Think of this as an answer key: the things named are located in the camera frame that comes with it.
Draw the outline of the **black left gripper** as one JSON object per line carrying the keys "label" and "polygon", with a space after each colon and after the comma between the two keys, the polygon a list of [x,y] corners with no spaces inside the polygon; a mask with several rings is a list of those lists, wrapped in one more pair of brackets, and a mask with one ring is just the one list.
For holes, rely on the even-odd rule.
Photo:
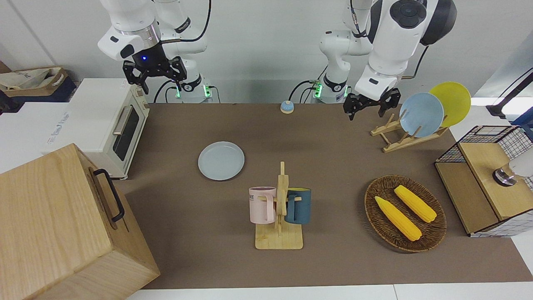
{"label": "black left gripper", "polygon": [[396,87],[385,92],[379,100],[364,95],[348,94],[344,101],[344,113],[348,115],[350,121],[353,121],[355,114],[360,110],[379,106],[379,117],[382,118],[387,110],[398,106],[400,98],[401,93]]}

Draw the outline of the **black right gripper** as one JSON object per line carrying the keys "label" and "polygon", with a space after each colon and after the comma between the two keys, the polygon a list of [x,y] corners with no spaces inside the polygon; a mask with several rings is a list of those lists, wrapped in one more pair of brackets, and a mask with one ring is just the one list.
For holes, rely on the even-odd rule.
{"label": "black right gripper", "polygon": [[187,69],[181,57],[173,57],[168,61],[162,43],[142,50],[133,55],[134,62],[123,62],[123,72],[129,84],[142,88],[148,95],[149,88],[145,83],[148,77],[166,77],[171,79],[181,93],[181,84],[187,79]]}

